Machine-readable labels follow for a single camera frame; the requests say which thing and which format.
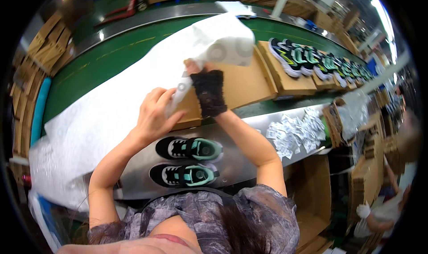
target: woman's lips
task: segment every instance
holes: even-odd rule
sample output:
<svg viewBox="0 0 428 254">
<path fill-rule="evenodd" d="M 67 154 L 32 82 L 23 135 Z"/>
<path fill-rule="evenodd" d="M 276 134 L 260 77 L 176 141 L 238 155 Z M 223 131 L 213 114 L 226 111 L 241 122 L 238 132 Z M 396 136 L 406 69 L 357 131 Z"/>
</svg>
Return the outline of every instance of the woman's lips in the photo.
<svg viewBox="0 0 428 254">
<path fill-rule="evenodd" d="M 164 238 L 164 239 L 167 239 L 167 240 L 169 240 L 169 241 L 173 241 L 173 242 L 175 242 L 175 243 L 179 243 L 179 244 L 181 244 L 181 245 L 184 245 L 184 246 L 186 246 L 186 247 L 188 247 L 189 248 L 189 245 L 183 240 L 183 239 L 181 239 L 180 237 L 178 237 L 178 236 L 173 236 L 173 235 L 171 235 L 171 234 L 157 234 L 157 235 L 154 235 L 154 236 L 150 236 L 150 237 L 154 237 L 154 238 Z"/>
</svg>

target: woman's hair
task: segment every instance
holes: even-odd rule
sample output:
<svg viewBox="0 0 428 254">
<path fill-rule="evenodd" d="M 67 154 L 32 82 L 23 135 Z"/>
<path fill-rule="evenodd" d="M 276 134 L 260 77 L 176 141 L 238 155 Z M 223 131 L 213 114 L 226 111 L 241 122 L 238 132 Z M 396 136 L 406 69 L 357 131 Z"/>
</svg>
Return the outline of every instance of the woman's hair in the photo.
<svg viewBox="0 0 428 254">
<path fill-rule="evenodd" d="M 231 254 L 270 254 L 272 242 L 263 226 L 248 221 L 236 206 L 219 207 L 219 210 Z"/>
</svg>

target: stainless steel table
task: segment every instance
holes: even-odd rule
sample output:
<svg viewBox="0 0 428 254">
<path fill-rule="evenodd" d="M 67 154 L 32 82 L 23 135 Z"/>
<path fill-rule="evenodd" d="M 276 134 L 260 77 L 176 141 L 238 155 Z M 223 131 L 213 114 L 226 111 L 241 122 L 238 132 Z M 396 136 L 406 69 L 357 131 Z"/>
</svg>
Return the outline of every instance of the stainless steel table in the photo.
<svg viewBox="0 0 428 254">
<path fill-rule="evenodd" d="M 272 121 L 280 122 L 284 113 L 292 118 L 298 117 L 302 119 L 305 114 L 304 110 L 306 108 L 313 108 L 321 111 L 328 105 L 328 103 L 325 103 L 310 107 L 291 109 L 272 114 L 244 118 L 243 121 L 248 123 L 251 127 L 260 130 L 263 135 L 266 135 L 266 130 L 269 126 L 269 123 Z M 214 163 L 220 172 L 220 177 L 218 177 L 216 181 L 210 185 L 210 187 L 218 188 L 228 186 L 256 177 L 255 166 L 246 157 L 244 157 L 233 140 L 217 124 L 174 131 L 169 133 L 168 136 L 181 136 L 186 138 L 203 137 L 222 144 L 224 155 L 220 161 Z M 155 141 L 154 143 L 150 144 L 130 160 L 120 178 L 122 188 L 115 191 L 116 199 L 146 199 L 159 197 L 166 193 L 168 190 L 167 188 L 159 186 L 148 176 L 150 168 L 154 165 L 160 162 L 171 162 L 170 160 L 160 157 L 156 153 L 155 145 L 157 142 L 158 141 Z M 288 166 L 310 155 L 320 153 L 321 151 L 323 151 L 324 154 L 326 153 L 326 149 L 324 149 L 324 147 L 307 153 L 305 148 L 301 146 L 300 153 L 294 154 L 290 160 L 286 157 L 283 157 L 282 165 L 283 167 Z M 174 163 L 188 165 L 192 164 L 192 162 L 194 163 L 195 161 L 181 161 Z"/>
<path fill-rule="evenodd" d="M 289 25 L 296 26 L 293 21 L 293 16 L 289 16 L 288 14 L 281 13 L 281 19 L 274 19 L 269 16 L 269 13 L 265 12 L 262 7 L 258 6 L 250 6 L 251 10 L 257 14 L 257 18 L 269 19 L 271 21 L 276 21 L 280 23 L 286 23 Z M 112 37 L 120 35 L 124 32 L 130 31 L 132 29 L 136 29 L 139 27 L 143 27 L 145 25 L 150 25 L 156 22 L 161 22 L 165 20 L 178 19 L 182 17 L 190 17 L 190 16 L 210 16 L 225 13 L 225 11 L 219 8 L 212 2 L 202 2 L 202 3 L 192 3 L 192 4 L 180 4 L 174 5 L 165 8 L 159 8 L 151 11 L 144 11 L 138 13 L 132 17 L 122 19 L 115 23 L 112 23 L 108 27 L 101 29 L 100 31 L 94 33 L 93 35 L 85 38 L 82 42 L 76 45 L 75 56 L 77 57 L 82 53 L 88 51 L 92 47 L 102 43 Z M 324 37 L 342 47 L 344 47 L 340 41 L 333 35 L 328 32 L 326 35 L 323 34 L 324 29 L 318 29 L 316 31 L 312 31 L 310 29 L 306 29 L 304 27 L 296 26 L 298 28 L 309 30 L 318 34 L 321 37 Z"/>
</svg>

